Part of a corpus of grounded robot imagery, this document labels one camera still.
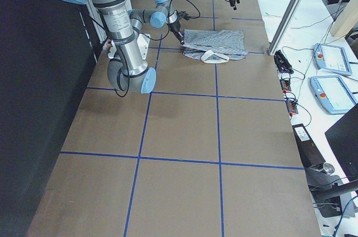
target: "robotic arm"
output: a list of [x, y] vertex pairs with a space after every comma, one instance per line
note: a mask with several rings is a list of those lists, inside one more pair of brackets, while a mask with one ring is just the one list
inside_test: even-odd
[[[75, 4], [86, 4], [86, 0], [62, 0]], [[229, 0], [236, 10], [239, 0]], [[177, 39], [183, 43], [180, 31], [180, 16], [171, 7], [170, 0], [156, 0], [154, 9], [131, 10], [125, 6], [126, 0], [92, 0], [113, 38], [117, 53], [108, 65], [107, 75], [111, 85], [122, 91], [150, 93], [156, 83], [156, 71], [149, 68], [142, 59], [137, 38], [144, 23], [160, 28], [165, 23]]]

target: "white table surface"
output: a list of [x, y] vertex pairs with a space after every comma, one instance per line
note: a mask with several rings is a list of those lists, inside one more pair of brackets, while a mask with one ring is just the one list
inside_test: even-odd
[[[284, 12], [289, 4], [290, 0], [258, 0], [260, 5], [260, 10], [263, 15], [263, 20], [265, 22], [265, 28], [268, 35], [268, 39], [271, 41], [274, 37], [274, 34], [278, 28], [278, 25], [284, 15]], [[332, 23], [333, 19], [331, 17], [327, 18], [323, 22], [320, 22], [312, 27], [306, 27], [302, 29], [293, 29], [294, 27], [309, 26], [315, 22], [318, 22], [329, 16], [329, 12], [324, 6], [322, 0], [302, 0], [301, 4], [296, 11], [294, 18], [292, 19], [290, 26], [279, 46], [282, 50], [283, 46], [289, 46], [295, 49], [302, 48], [314, 48], [316, 43], [324, 43], [322, 40], [325, 35], [328, 27]], [[328, 34], [326, 43], [329, 43], [337, 39], [332, 37], [331, 34]], [[342, 46], [345, 48], [349, 61], [357, 62], [356, 56], [352, 52], [348, 43], [344, 38], [339, 39], [332, 43], [332, 45]], [[318, 70], [315, 61], [312, 60], [313, 50], [302, 50], [295, 51], [288, 48], [284, 48], [284, 53], [292, 65], [292, 67], [301, 72], [305, 72], [308, 68], [306, 78], [303, 81], [303, 85], [300, 92], [299, 104], [307, 108], [307, 110], [312, 115], [312, 121], [309, 126], [306, 127], [307, 131], [311, 135], [313, 141], [315, 142], [317, 148], [321, 152], [324, 159], [333, 164], [335, 167], [336, 175], [344, 177], [345, 174], [342, 171], [342, 168], [338, 164], [336, 157], [334, 156], [331, 148], [328, 145], [327, 139], [324, 133], [343, 115], [329, 115], [321, 107], [317, 99], [312, 93], [312, 90], [309, 86], [309, 77], [311, 76], [321, 76], [321, 75], [335, 75], [334, 73]], [[351, 78], [358, 79], [358, 65], [351, 64], [353, 75]], [[291, 77], [303, 76], [295, 72]], [[343, 80], [349, 87], [352, 92], [358, 92], [358, 82], [354, 82], [347, 78], [343, 77]], [[299, 87], [302, 84], [301, 80], [292, 79], [291, 88], [296, 96], [299, 95]], [[291, 119], [292, 125], [303, 123], [304, 125], [309, 122], [309, 115], [300, 107], [298, 107], [299, 114], [295, 115]], [[337, 225], [339, 217], [324, 218], [321, 216], [318, 210], [316, 210], [317, 219], [321, 229], [322, 235], [332, 236], [334, 231], [334, 226]], [[337, 236], [344, 236], [344, 234], [353, 234], [358, 235], [358, 215], [356, 214], [355, 218], [344, 218]]]

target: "label sticker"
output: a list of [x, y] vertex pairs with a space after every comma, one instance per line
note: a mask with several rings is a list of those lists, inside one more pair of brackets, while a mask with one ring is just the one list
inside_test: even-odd
[[303, 127], [296, 127], [295, 131], [298, 135], [298, 137], [300, 138], [301, 141], [307, 141], [309, 140], [309, 136], [307, 135], [306, 131], [304, 130]]
[[111, 32], [119, 32], [130, 26], [130, 20], [126, 10], [123, 10], [116, 15], [103, 15], [103, 17]]

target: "table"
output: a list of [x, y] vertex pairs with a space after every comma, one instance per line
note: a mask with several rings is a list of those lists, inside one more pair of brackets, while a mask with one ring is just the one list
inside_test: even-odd
[[[275, 31], [280, 23], [281, 17], [283, 16], [286, 7], [290, 0], [258, 0], [260, 4], [260, 10], [263, 15], [263, 20], [265, 22], [265, 28], [267, 32], [267, 36], [269, 40], [272, 40]], [[329, 16], [329, 12], [324, 6], [322, 0], [302, 0], [291, 24], [290, 28], [287, 30], [285, 37], [283, 38], [280, 48], [283, 46], [289, 46], [295, 49], [302, 48], [313, 48], [315, 43], [321, 41], [323, 35], [326, 33], [327, 28], [333, 21], [331, 17], [326, 20], [318, 23], [312, 27], [306, 27], [302, 29], [294, 29], [295, 27], [309, 26], [315, 22], [318, 22], [325, 17]], [[332, 37], [330, 34], [327, 37], [326, 42], [331, 42], [336, 40], [336, 38]], [[345, 48], [349, 61], [357, 62], [356, 56], [352, 52], [346, 40], [339, 39], [332, 43], [333, 45], [342, 46]], [[327, 139], [324, 133], [343, 115], [328, 115], [325, 113], [323, 108], [320, 106], [318, 101], [314, 98], [312, 91], [310, 90], [308, 77], [315, 75], [334, 75], [331, 72], [327, 72], [325, 70], [318, 70], [315, 62], [310, 63], [313, 51], [312, 50], [302, 50], [295, 51], [288, 48], [284, 48], [284, 52], [289, 62], [293, 66], [294, 69], [297, 69], [301, 72], [307, 71], [307, 77], [305, 78], [299, 103], [303, 105], [312, 115], [312, 122], [307, 127], [309, 134], [311, 135], [313, 141], [315, 142], [317, 148], [323, 155], [324, 159], [333, 164], [336, 172], [335, 174], [340, 177], [344, 177], [345, 174], [342, 171], [336, 157], [334, 156]], [[352, 65], [353, 75], [352, 78], [358, 79], [358, 68], [355, 65]], [[292, 77], [302, 77], [300, 73], [296, 72]], [[347, 78], [344, 78], [345, 83], [348, 85], [349, 89], [353, 92], [358, 91], [358, 83]], [[291, 87], [293, 92], [298, 95], [301, 85], [300, 80], [292, 80]], [[293, 116], [291, 123], [295, 124], [307, 124], [309, 121], [308, 114], [299, 108], [300, 114]], [[337, 225], [339, 217], [332, 217], [329, 219], [325, 219], [321, 216], [319, 211], [316, 210], [316, 215], [319, 221], [321, 233], [323, 235], [332, 235], [333, 227]], [[358, 218], [354, 219], [345, 219], [343, 220], [340, 230], [338, 232], [338, 236], [343, 236], [344, 233], [350, 233], [354, 235], [358, 235]]]
[[241, 29], [247, 58], [204, 64], [169, 34], [154, 92], [124, 99], [100, 58], [28, 236], [319, 236], [257, 0], [191, 1], [183, 28]]

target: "striped towel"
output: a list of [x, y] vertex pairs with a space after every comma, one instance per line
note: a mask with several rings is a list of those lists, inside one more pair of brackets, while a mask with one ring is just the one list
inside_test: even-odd
[[244, 32], [242, 30], [184, 30], [183, 55], [200, 59], [204, 52], [212, 50], [225, 54], [230, 60], [241, 60], [248, 54], [244, 48]]

